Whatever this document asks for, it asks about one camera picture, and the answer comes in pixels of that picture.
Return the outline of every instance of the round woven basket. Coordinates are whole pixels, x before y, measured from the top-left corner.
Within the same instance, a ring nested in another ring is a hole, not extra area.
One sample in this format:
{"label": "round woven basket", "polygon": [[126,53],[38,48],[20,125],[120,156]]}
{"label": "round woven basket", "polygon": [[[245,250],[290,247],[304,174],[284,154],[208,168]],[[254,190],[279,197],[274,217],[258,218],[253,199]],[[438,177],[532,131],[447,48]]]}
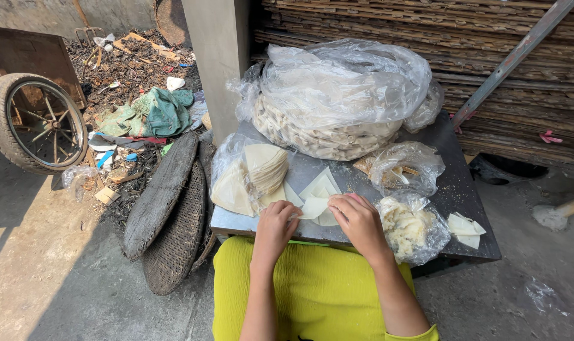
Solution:
{"label": "round woven basket", "polygon": [[169,219],[141,256],[146,282],[156,295],[175,290],[192,267],[205,230],[206,193],[205,173],[197,160]]}

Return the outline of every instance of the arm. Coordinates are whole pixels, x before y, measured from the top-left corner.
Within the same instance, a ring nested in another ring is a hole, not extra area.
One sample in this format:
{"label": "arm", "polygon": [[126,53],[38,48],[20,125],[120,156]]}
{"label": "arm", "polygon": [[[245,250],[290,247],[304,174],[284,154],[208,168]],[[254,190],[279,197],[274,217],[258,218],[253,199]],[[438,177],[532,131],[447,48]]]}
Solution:
{"label": "arm", "polygon": [[299,220],[287,219],[301,210],[288,201],[277,201],[260,213],[255,233],[253,255],[249,266],[251,283],[245,320],[239,340],[275,340],[277,337],[277,304],[272,274],[278,258],[293,236]]}
{"label": "arm", "polygon": [[386,331],[395,336],[427,332],[430,324],[398,270],[375,207],[357,194],[332,195],[328,205],[346,236],[373,269]]}

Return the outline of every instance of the tire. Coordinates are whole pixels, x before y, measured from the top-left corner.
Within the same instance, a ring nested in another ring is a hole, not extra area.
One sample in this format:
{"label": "tire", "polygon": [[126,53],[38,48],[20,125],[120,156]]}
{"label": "tire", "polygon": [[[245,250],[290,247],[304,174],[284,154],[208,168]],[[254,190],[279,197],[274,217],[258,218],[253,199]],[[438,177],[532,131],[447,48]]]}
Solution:
{"label": "tire", "polygon": [[[75,151],[73,156],[70,157],[69,165],[58,164],[59,166],[54,166],[37,160],[31,152],[22,146],[13,125],[9,121],[10,117],[7,114],[8,101],[11,100],[9,96],[20,84],[28,81],[43,83],[60,93],[62,97],[61,100],[68,106],[71,113],[70,117],[75,126],[80,125],[79,131],[83,132],[84,138],[78,141],[78,145],[75,146],[76,148],[80,148],[80,150]],[[81,115],[72,98],[55,82],[35,74],[8,74],[0,77],[0,151],[16,166],[36,174],[60,174],[67,168],[83,161],[87,152],[86,135],[87,128],[85,127],[83,115]]]}

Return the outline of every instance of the yellow clothing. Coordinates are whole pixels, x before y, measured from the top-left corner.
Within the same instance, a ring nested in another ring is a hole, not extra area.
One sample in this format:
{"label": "yellow clothing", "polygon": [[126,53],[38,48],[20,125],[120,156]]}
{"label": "yellow clothing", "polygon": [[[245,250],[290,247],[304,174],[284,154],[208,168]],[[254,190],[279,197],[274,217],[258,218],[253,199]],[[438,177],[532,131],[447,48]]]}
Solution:
{"label": "yellow clothing", "polygon": [[[253,239],[233,236],[214,258],[216,341],[238,340],[249,295]],[[412,291],[407,264],[399,267]],[[278,340],[438,341],[434,325],[416,337],[386,333],[371,267],[359,254],[289,244],[274,270]]]}

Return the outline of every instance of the hand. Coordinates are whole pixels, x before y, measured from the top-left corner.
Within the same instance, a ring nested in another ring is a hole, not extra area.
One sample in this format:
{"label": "hand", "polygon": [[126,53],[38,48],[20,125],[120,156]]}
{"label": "hand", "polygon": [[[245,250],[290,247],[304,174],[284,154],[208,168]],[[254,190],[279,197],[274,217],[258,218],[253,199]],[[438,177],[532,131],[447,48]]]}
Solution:
{"label": "hand", "polygon": [[256,269],[273,272],[278,258],[300,221],[294,218],[287,225],[287,220],[293,213],[301,215],[302,210],[284,200],[271,203],[261,211],[251,258],[252,271]]}
{"label": "hand", "polygon": [[352,245],[371,267],[385,260],[394,261],[384,236],[380,213],[367,198],[354,193],[334,194],[327,205]]}

